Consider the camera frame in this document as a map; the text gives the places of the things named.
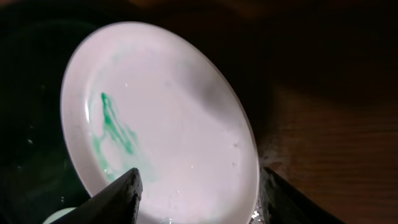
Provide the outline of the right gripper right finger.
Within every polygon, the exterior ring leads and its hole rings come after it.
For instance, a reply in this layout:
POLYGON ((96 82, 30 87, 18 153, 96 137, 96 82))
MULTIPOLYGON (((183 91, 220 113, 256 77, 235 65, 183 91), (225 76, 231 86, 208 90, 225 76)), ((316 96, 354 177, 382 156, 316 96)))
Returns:
POLYGON ((343 224, 268 167, 260 172, 259 196, 266 224, 343 224))

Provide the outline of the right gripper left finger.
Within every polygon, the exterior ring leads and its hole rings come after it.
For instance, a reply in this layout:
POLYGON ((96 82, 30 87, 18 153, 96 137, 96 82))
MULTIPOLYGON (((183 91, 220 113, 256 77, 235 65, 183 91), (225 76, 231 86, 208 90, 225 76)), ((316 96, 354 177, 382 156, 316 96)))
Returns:
POLYGON ((142 194, 139 170, 132 168, 55 224, 135 224, 142 194))

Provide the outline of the white plate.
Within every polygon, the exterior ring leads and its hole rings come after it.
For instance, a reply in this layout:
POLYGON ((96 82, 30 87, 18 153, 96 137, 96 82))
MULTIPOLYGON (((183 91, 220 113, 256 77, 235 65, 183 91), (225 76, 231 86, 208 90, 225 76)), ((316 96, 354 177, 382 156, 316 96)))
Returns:
POLYGON ((60 104, 90 195, 137 168, 139 223, 251 221, 259 190, 251 126, 225 77, 185 39, 141 22, 94 31, 68 62, 60 104))

